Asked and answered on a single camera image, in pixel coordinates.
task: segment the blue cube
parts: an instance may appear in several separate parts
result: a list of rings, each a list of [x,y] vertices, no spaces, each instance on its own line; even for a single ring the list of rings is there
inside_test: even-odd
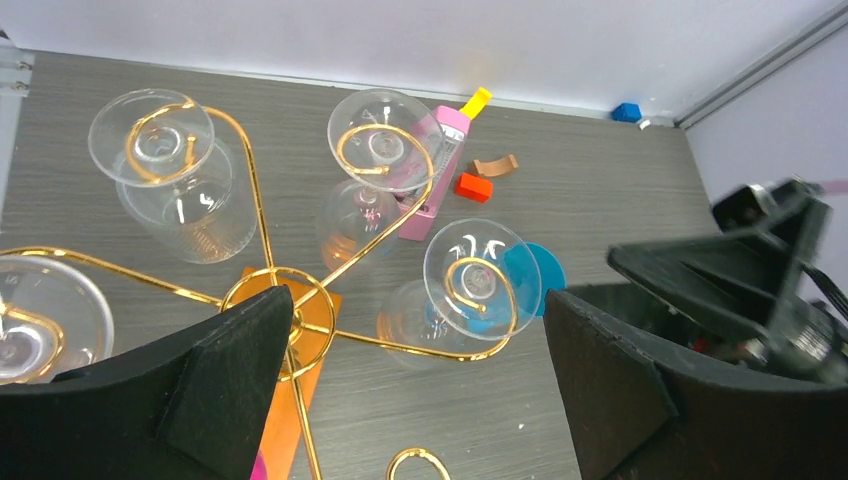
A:
[[[612,111],[612,119],[616,122],[636,123],[642,119],[642,111],[635,103],[622,103]]]

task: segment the gray wood surface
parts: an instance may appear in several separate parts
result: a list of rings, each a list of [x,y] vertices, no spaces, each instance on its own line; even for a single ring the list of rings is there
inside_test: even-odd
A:
[[[325,132],[348,91],[46,53],[37,57],[23,108],[2,247],[78,249],[217,295],[244,266],[262,264],[257,238],[220,264],[180,263],[122,209],[113,182],[90,159],[86,138],[102,106],[145,87],[183,92],[244,125],[256,149],[276,261],[326,273],[314,217],[332,186],[346,178]],[[233,135],[222,135],[237,146]],[[507,153],[516,154],[520,169],[495,180],[493,198],[479,205],[448,194],[436,228],[467,217],[501,222],[554,251],[570,284],[615,280],[605,264],[610,244],[714,229],[681,131],[489,108],[472,127],[462,164]],[[334,287],[344,295],[340,326],[373,335],[385,295],[421,275],[425,246],[401,241],[380,265],[353,272],[359,281],[341,279]],[[214,313],[82,270],[113,308],[116,352]],[[435,451],[456,479],[580,478],[541,322],[493,359],[423,373],[401,369],[379,349],[338,339],[311,419],[328,479],[382,478],[392,455],[408,446]],[[423,462],[407,465],[402,478],[435,478]],[[291,478],[309,478],[302,448]]]

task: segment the gold metal rack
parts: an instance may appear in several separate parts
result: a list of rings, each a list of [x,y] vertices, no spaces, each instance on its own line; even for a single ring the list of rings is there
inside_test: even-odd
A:
[[[134,156],[132,151],[132,144],[135,142],[138,135],[142,132],[142,129],[149,122],[153,121],[158,116],[164,115],[172,110],[176,109],[188,109],[198,107],[196,103],[193,101],[188,101],[182,104],[172,104],[162,107],[155,112],[148,114],[147,116],[141,118],[138,122],[135,123],[133,128],[130,130],[129,135],[126,140],[126,156],[129,161],[130,166],[137,172],[139,175],[145,179],[147,182],[151,184],[158,184],[173,178],[176,178],[179,175],[182,175],[191,170],[191,168],[197,163],[197,158],[194,156],[194,149],[191,148],[193,145],[193,137],[188,139],[188,147],[186,148],[186,156],[185,156],[185,164],[176,174],[171,174],[166,177],[157,176],[156,174],[146,170],[140,162]],[[386,230],[377,235],[373,240],[371,240],[365,247],[362,248],[355,255],[350,257],[347,261],[345,261],[339,268],[335,271],[327,275],[323,280],[318,280],[312,275],[309,275],[306,272],[301,270],[297,270],[294,268],[288,267],[279,267],[274,263],[274,255],[271,248],[271,240],[268,236],[268,228],[265,221],[265,210],[262,202],[262,194],[259,188],[259,176],[256,172],[256,162],[253,155],[253,147],[251,146],[250,139],[247,136],[247,132],[244,128],[230,115],[227,113],[218,110],[216,108],[211,107],[202,107],[206,112],[216,118],[219,118],[226,123],[228,123],[233,130],[238,133],[241,143],[244,147],[244,154],[247,161],[248,171],[250,174],[250,182],[253,190],[253,198],[254,204],[256,207],[256,215],[257,222],[259,225],[259,236],[262,241],[262,248],[265,255],[265,263],[266,267],[260,270],[256,270],[242,279],[240,279],[236,284],[224,295],[223,298],[214,297],[211,295],[207,295],[202,292],[198,292],[196,290],[182,287],[180,285],[176,285],[170,283],[165,280],[158,279],[156,277],[152,277],[150,275],[146,275],[144,273],[122,267],[120,265],[116,265],[111,262],[107,262],[105,260],[101,260],[97,257],[93,257],[90,255],[86,255],[81,252],[75,252],[72,250],[59,248],[59,247],[49,247],[49,246],[27,246],[27,247],[18,247],[12,248],[8,250],[0,251],[0,255],[34,255],[34,256],[47,256],[54,257],[59,259],[71,260],[80,264],[89,265],[92,267],[96,267],[102,270],[106,270],[124,277],[131,278],[133,280],[139,281],[141,283],[168,291],[174,295],[181,296],[187,298],[189,300],[194,300],[200,303],[205,303],[207,305],[214,305],[218,307],[220,311],[226,310],[227,308],[232,306],[232,299],[238,290],[244,286],[251,279],[255,279],[261,276],[268,276],[272,285],[278,284],[277,274],[286,274],[291,276],[300,277],[305,280],[308,284],[312,285],[312,288],[303,296],[296,299],[294,301],[294,317],[292,319],[292,332],[294,335],[295,331],[305,330],[320,333],[327,336],[322,349],[316,355],[316,357],[309,362],[306,362],[303,365],[298,365],[295,362],[293,349],[292,349],[292,341],[293,337],[290,337],[289,348],[286,350],[286,357],[284,359],[284,364],[288,366],[288,368],[284,367],[283,371],[280,372],[278,377],[278,381],[281,383],[291,382],[292,392],[295,398],[296,410],[298,413],[298,419],[300,421],[301,430],[303,432],[303,441],[306,446],[306,453],[309,459],[309,466],[312,472],[312,478],[315,480],[323,479],[323,475],[321,473],[321,467],[318,460],[318,454],[315,448],[315,443],[312,438],[312,430],[309,427],[309,415],[307,413],[306,403],[304,401],[302,388],[300,385],[300,380],[298,377],[306,373],[307,371],[314,368],[320,361],[327,355],[330,345],[333,342],[333,339],[336,336],[348,338],[351,340],[355,340],[358,342],[366,343],[369,345],[378,346],[380,348],[384,348],[387,350],[396,350],[399,352],[404,352],[408,354],[414,355],[423,355],[428,357],[442,358],[446,360],[455,360],[459,362],[474,362],[479,360],[484,360],[489,358],[498,352],[500,352],[509,341],[509,337],[500,340],[494,346],[489,348],[488,350],[472,353],[472,354],[458,354],[454,352],[447,352],[442,350],[434,350],[429,348],[421,348],[412,345],[406,345],[402,343],[390,342],[381,340],[378,338],[369,337],[366,335],[360,335],[357,333],[346,332],[336,328],[336,311],[333,305],[332,299],[330,297],[329,292],[327,291],[327,287],[336,279],[338,279],[341,275],[343,275],[347,270],[349,270],[353,265],[355,265],[359,260],[365,257],[369,252],[371,252],[380,242],[388,238],[392,233],[394,233],[400,226],[411,218],[415,212],[418,211],[419,208],[427,201],[427,198],[430,196],[430,193],[433,190],[433,173],[434,173],[434,163],[432,157],[427,152],[426,148],[418,142],[412,135],[407,133],[406,131],[390,126],[390,125],[382,125],[382,124],[368,124],[361,125],[355,128],[350,129],[344,135],[341,136],[337,145],[336,145],[336,153],[341,159],[342,163],[348,167],[348,171],[357,174],[357,175],[385,175],[389,171],[389,167],[376,167],[369,169],[356,168],[351,165],[344,156],[343,147],[345,143],[354,137],[357,133],[367,130],[389,130],[393,133],[396,133],[402,137],[404,137],[407,141],[409,141],[424,157],[427,163],[427,172],[430,180],[427,182],[427,185],[424,189],[424,193],[419,197],[419,199],[403,214],[398,218],[395,222],[393,222]],[[518,308],[516,304],[515,294],[510,286],[509,282],[506,280],[504,274],[498,269],[495,265],[490,262],[478,259],[478,258],[463,258],[457,260],[448,268],[448,274],[445,275],[444,284],[445,289],[449,295],[454,297],[460,303],[463,303],[471,308],[477,309],[480,312],[485,311],[485,305],[478,304],[469,298],[465,298],[461,294],[459,294],[453,288],[453,273],[457,268],[462,265],[470,264],[470,263],[478,263],[484,265],[495,272],[495,274],[499,277],[499,279],[503,282],[507,294],[509,297],[512,317],[510,319],[509,325],[510,330],[512,330],[518,320]],[[327,308],[330,313],[330,323],[329,327],[315,325],[308,322],[308,319],[303,318],[303,313],[301,311],[301,307],[310,299],[312,299],[315,295],[320,294],[323,298],[324,302],[327,304]],[[8,304],[0,304],[0,314],[8,314],[13,318],[23,321],[35,323],[39,326],[44,327],[50,334],[54,337],[54,350],[51,352],[52,355],[50,359],[47,361],[45,368],[49,370],[55,364],[56,359],[62,354],[62,348],[64,345],[64,334],[55,322],[49,319],[44,319],[41,317],[33,316],[28,314],[27,312],[23,312],[19,309],[16,309],[12,305]],[[25,382],[29,380],[27,379],[17,379],[18,382]],[[439,460],[436,455],[425,448],[421,447],[412,447],[407,448],[400,451],[389,463],[388,469],[386,471],[386,479],[394,480],[395,474],[397,472],[398,467],[402,462],[409,458],[422,458],[425,461],[429,462],[436,471],[439,472],[439,475],[444,480],[449,480],[450,475]]]

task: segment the glass cup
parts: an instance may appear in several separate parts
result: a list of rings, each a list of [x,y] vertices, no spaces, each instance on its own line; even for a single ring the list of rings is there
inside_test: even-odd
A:
[[[373,89],[353,93],[336,106],[327,139],[352,178],[330,192],[316,222],[321,256],[335,270],[400,217],[394,192],[417,189],[435,176],[445,160],[444,133],[418,100]],[[385,255],[396,241],[392,234],[372,253]]]
[[[485,351],[527,327],[544,293],[527,244],[484,219],[459,220],[436,233],[423,273],[383,302],[377,316],[381,340],[459,354]],[[439,361],[389,353],[412,368]]]
[[[0,385],[45,383],[112,354],[112,313],[79,271],[55,260],[0,257]]]
[[[220,262],[253,237],[247,164],[185,95],[146,89],[118,97],[94,118],[88,147],[124,209],[178,258]]]

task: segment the wall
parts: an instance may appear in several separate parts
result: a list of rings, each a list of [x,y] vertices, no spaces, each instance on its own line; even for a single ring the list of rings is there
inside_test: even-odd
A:
[[[27,49],[674,117],[839,2],[28,0],[0,18]]]
[[[848,179],[846,60],[843,28],[687,132],[711,199],[792,175]],[[818,264],[848,290],[848,196],[826,201],[834,213]]]

